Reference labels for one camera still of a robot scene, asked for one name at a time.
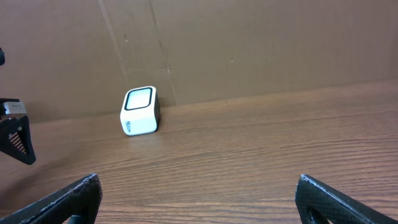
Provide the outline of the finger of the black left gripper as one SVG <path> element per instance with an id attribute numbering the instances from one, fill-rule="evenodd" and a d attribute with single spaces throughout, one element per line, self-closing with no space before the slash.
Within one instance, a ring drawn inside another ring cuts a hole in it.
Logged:
<path id="1" fill-rule="evenodd" d="M 1 152 L 27 165 L 36 161 L 28 116 L 1 120 Z"/>

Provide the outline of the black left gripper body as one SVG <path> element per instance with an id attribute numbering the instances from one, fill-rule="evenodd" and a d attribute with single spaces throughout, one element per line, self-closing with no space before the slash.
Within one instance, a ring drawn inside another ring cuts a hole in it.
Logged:
<path id="1" fill-rule="evenodd" d="M 0 116 L 3 117 L 6 114 L 6 109 L 4 107 L 4 104 L 6 102 L 19 102 L 19 99 L 14 99 L 14 98 L 1 98 L 0 99 Z"/>

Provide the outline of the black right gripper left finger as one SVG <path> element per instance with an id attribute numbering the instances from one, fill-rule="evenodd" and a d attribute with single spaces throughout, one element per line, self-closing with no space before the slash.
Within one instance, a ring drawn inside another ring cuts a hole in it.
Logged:
<path id="1" fill-rule="evenodd" d="M 100 179 L 89 174 L 29 206 L 1 218 L 7 223 L 94 223 L 102 199 Z"/>

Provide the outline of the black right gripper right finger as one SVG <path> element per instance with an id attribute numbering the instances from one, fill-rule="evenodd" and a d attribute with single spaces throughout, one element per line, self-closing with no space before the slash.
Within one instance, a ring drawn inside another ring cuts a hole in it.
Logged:
<path id="1" fill-rule="evenodd" d="M 397 220 L 307 174 L 298 179 L 295 204 L 305 224 L 397 224 Z"/>

